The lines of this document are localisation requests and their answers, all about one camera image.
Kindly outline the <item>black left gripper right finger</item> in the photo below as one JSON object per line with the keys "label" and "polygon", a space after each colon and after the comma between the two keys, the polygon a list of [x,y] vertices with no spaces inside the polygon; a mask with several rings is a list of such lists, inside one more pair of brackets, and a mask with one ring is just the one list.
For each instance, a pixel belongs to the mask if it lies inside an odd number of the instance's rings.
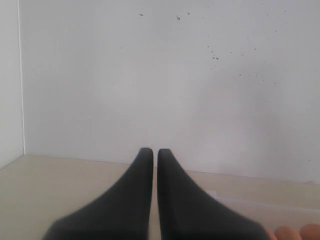
{"label": "black left gripper right finger", "polygon": [[170,149],[157,157],[157,203],[163,240],[268,240],[261,224],[212,198]]}

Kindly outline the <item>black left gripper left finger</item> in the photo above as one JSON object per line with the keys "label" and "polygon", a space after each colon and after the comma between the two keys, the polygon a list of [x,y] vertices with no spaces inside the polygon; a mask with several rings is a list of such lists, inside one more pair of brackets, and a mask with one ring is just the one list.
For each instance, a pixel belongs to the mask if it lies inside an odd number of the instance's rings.
{"label": "black left gripper left finger", "polygon": [[125,173],[100,197],[58,219],[45,240],[146,240],[153,189],[153,151],[141,148]]}

